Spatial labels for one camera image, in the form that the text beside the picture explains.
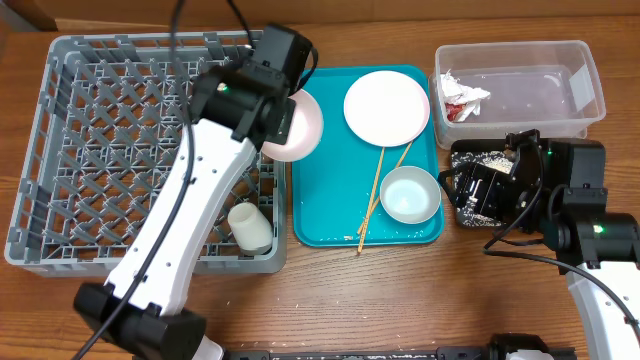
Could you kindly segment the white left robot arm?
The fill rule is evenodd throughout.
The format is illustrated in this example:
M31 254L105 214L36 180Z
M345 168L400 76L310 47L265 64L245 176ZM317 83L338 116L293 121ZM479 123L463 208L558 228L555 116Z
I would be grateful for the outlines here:
M74 308L99 339L140 359L222 359L206 320L186 309L204 242L227 196L266 142L286 142L292 96L317 60L312 42L268 25L252 52L215 65L193 83L182 139L168 178L142 229L105 283L83 283Z

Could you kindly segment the grey bowl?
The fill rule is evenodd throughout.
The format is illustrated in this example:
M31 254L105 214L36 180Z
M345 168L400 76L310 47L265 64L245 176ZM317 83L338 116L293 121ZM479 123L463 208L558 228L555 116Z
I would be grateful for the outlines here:
M401 166L383 179L380 202L394 220L416 225L435 216L442 201L436 179L416 166Z

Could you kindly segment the white cup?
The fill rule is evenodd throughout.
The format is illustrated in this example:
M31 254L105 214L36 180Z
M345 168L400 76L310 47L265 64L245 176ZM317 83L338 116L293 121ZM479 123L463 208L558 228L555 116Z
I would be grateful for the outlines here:
M271 224L253 203L244 202L232 207L228 214L228 224L243 254L256 256L271 249Z

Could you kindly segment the red white wrapper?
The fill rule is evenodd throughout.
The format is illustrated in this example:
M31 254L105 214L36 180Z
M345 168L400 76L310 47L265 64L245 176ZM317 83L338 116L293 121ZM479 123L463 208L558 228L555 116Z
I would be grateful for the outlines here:
M448 71L439 75L447 120L464 122L469 116L479 116L481 104L491 97L491 93L480 87L470 87L459 82Z

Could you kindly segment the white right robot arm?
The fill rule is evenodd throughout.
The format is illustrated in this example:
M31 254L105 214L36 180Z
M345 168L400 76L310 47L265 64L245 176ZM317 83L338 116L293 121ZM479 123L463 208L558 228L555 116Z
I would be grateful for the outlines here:
M639 223L607 211L606 151L593 140L510 134L458 140L438 182L463 218L495 231L489 256L565 276L593 359L639 356Z

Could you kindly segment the small white bowl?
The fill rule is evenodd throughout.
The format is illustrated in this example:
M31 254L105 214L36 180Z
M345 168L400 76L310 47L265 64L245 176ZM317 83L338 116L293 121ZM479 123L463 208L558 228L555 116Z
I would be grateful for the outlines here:
M265 142L261 152L282 162L295 162L310 155L320 143L324 120L317 101L305 90L291 96L296 102L292 123L284 145Z

